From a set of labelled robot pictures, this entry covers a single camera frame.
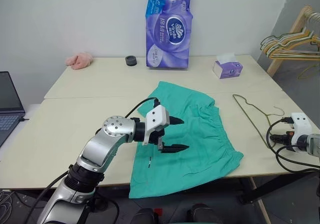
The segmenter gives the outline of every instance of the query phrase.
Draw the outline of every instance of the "purple tissue package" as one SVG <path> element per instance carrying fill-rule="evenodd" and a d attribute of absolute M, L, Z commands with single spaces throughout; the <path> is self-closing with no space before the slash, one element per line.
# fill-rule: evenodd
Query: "purple tissue package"
<path fill-rule="evenodd" d="M 193 19 L 190 0 L 148 0 L 146 65 L 187 68 Z"/>
<path fill-rule="evenodd" d="M 226 62 L 221 64 L 219 61 L 216 61 L 213 66 L 215 74 L 220 79 L 238 77 L 242 68 L 243 66 L 239 62 Z"/>

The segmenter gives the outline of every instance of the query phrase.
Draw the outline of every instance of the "robotic arm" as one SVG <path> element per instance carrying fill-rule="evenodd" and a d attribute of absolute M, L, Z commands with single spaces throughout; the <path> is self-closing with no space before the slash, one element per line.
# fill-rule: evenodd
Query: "robotic arm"
<path fill-rule="evenodd" d="M 112 116 L 105 120 L 101 130 L 89 140 L 62 179 L 38 218 L 43 223 L 84 223 L 89 214 L 88 203 L 92 200 L 95 188 L 104 179 L 104 172 L 110 165 L 123 143 L 143 141 L 143 144 L 156 144 L 162 153 L 175 153 L 188 148 L 186 145 L 165 146 L 162 142 L 164 129 L 170 124 L 183 124 L 178 118 L 169 116 L 158 99 L 154 108 L 145 117 L 126 119 Z"/>
<path fill-rule="evenodd" d="M 288 150 L 295 152 L 307 152 L 320 158 L 320 135 L 312 134 L 312 128 L 308 117 L 304 113 L 292 113 L 291 118 L 286 118 L 294 131 L 287 131 L 284 135 L 271 135 L 270 139 L 275 143 L 288 146 Z"/>

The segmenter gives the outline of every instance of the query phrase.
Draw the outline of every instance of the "laptop screen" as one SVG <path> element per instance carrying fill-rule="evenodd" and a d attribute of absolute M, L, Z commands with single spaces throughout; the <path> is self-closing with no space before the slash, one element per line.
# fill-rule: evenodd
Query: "laptop screen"
<path fill-rule="evenodd" d="M 9 72 L 0 72 L 0 112 L 23 111 L 23 106 Z"/>

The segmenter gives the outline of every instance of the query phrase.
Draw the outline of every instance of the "black roll of tape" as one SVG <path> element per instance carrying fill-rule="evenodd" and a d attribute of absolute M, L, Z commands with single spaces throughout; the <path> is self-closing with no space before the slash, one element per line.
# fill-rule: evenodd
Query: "black roll of tape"
<path fill-rule="evenodd" d="M 136 57 L 133 55 L 129 55 L 125 59 L 126 65 L 128 66 L 135 66 L 137 64 Z"/>

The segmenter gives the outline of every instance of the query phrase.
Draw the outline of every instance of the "pink towel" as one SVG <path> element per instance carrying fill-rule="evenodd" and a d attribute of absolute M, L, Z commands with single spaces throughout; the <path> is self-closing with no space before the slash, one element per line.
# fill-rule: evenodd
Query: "pink towel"
<path fill-rule="evenodd" d="M 73 70 L 85 68 L 91 64 L 93 58 L 91 54 L 81 52 L 66 59 L 65 64 L 71 66 Z"/>

